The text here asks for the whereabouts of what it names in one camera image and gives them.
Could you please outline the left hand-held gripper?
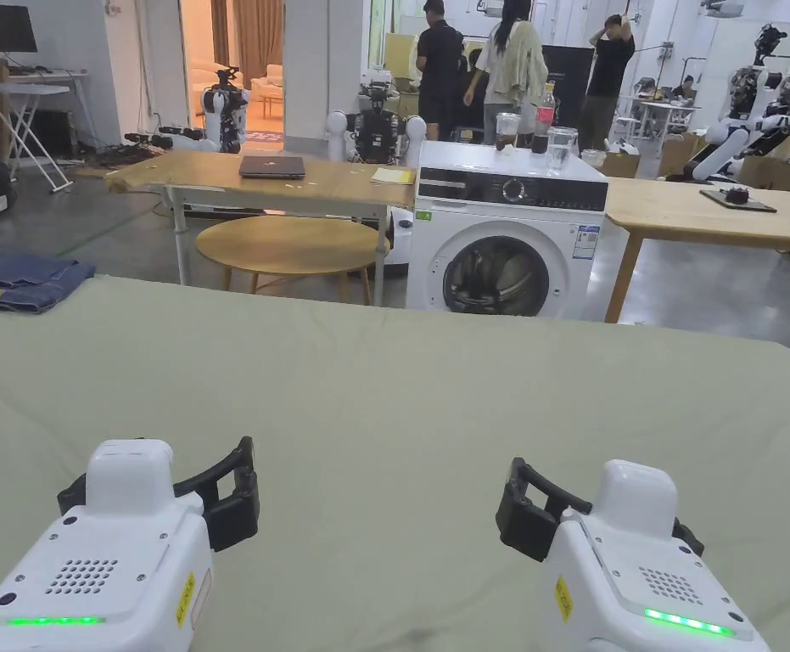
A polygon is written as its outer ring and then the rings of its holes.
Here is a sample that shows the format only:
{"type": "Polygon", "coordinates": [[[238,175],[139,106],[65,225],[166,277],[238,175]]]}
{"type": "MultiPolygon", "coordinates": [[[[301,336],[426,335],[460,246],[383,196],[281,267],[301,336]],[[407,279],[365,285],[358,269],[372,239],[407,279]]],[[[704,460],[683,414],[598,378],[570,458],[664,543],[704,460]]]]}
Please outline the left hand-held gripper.
{"type": "Polygon", "coordinates": [[[0,651],[187,651],[213,553],[259,529],[254,443],[172,479],[161,440],[110,440],[57,495],[56,519],[0,584],[0,651]],[[231,494],[218,482],[233,477],[231,494]]]}

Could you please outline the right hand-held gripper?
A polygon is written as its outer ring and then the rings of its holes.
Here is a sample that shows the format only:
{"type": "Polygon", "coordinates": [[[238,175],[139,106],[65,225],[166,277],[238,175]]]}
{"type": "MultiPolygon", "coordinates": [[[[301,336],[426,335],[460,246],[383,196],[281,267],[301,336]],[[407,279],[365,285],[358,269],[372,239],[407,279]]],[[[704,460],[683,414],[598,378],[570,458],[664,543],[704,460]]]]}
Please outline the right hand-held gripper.
{"type": "Polygon", "coordinates": [[[668,473],[612,460],[593,504],[516,457],[496,511],[501,542],[544,562],[546,651],[766,651],[768,644],[675,517],[668,473]]]}

